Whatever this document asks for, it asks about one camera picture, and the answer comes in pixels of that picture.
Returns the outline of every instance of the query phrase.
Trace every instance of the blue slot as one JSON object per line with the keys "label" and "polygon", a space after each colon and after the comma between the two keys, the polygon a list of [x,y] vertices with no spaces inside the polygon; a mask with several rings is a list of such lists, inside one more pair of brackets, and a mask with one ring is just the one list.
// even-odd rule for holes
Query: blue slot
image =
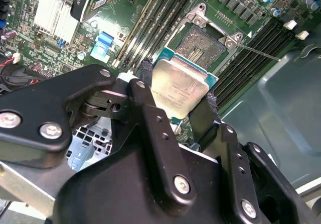
{"label": "blue slot", "polygon": [[98,36],[98,42],[104,44],[108,48],[111,47],[113,40],[114,38],[105,32],[101,32]]}
{"label": "blue slot", "polygon": [[7,25],[6,21],[0,20],[0,28],[3,28]]}

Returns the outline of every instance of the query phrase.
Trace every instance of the screw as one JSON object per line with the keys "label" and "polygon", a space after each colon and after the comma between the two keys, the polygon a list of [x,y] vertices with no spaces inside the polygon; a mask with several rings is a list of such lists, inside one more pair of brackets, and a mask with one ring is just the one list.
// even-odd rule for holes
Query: screw
{"label": "screw", "polygon": [[21,118],[11,112],[5,112],[0,114],[0,127],[6,129],[12,129],[17,127],[21,123]]}
{"label": "screw", "polygon": [[190,185],[187,182],[187,180],[181,176],[176,176],[174,178],[174,185],[176,189],[182,193],[182,194],[187,194],[190,192]]}
{"label": "screw", "polygon": [[145,88],[145,84],[142,81],[138,81],[136,84],[142,88]]}
{"label": "screw", "polygon": [[62,129],[56,123],[47,123],[40,127],[40,134],[46,139],[55,140],[62,136]]}
{"label": "screw", "polygon": [[253,148],[255,149],[255,151],[257,152],[257,153],[261,153],[261,150],[257,147],[257,146],[253,146]]}
{"label": "screw", "polygon": [[226,128],[227,128],[228,132],[230,132],[230,133],[234,132],[230,126],[226,126]]}
{"label": "screw", "polygon": [[243,200],[242,207],[243,207],[243,210],[245,211],[245,213],[249,217],[251,217],[253,219],[256,218],[256,211],[250,202],[248,202],[247,200]]}
{"label": "screw", "polygon": [[110,72],[106,69],[101,69],[100,74],[105,76],[105,77],[110,77]]}

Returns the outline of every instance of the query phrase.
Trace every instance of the green circuit board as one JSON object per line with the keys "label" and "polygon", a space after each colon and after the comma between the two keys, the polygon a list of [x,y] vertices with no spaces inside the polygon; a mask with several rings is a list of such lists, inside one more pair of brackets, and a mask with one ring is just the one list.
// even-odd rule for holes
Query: green circuit board
{"label": "green circuit board", "polygon": [[[74,0],[61,1],[71,6]],[[5,31],[15,30],[18,35],[1,40],[0,53],[19,52],[19,64],[30,69],[41,63],[37,73],[49,78],[93,63],[108,67],[114,74],[135,73],[143,59],[156,60],[163,48],[169,47],[183,56],[185,51],[184,57],[220,74],[241,49],[225,49],[218,40],[218,29],[228,35],[242,33],[242,44],[247,45],[273,18],[272,9],[279,10],[280,16],[289,15],[306,31],[321,19],[320,10],[309,9],[302,0],[92,0],[92,7],[97,3],[101,4],[97,14],[79,23],[72,41],[61,45],[54,34],[46,34],[35,25],[39,0],[11,0]],[[205,4],[205,18],[212,24],[199,27],[186,23],[182,27],[181,22],[200,4]],[[106,62],[90,56],[102,31],[113,37]],[[192,31],[207,42],[205,50],[198,48],[197,39],[191,42],[188,38]],[[217,54],[206,58],[213,46]],[[191,138],[188,120],[182,121],[182,129],[180,142]]]}

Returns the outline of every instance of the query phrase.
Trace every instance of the heatsink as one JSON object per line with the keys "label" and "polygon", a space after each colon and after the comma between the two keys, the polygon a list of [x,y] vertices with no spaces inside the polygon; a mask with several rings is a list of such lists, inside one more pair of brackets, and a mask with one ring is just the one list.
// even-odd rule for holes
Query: heatsink
{"label": "heatsink", "polygon": [[79,22],[71,17],[70,8],[62,0],[39,0],[34,26],[54,39],[71,43]]}

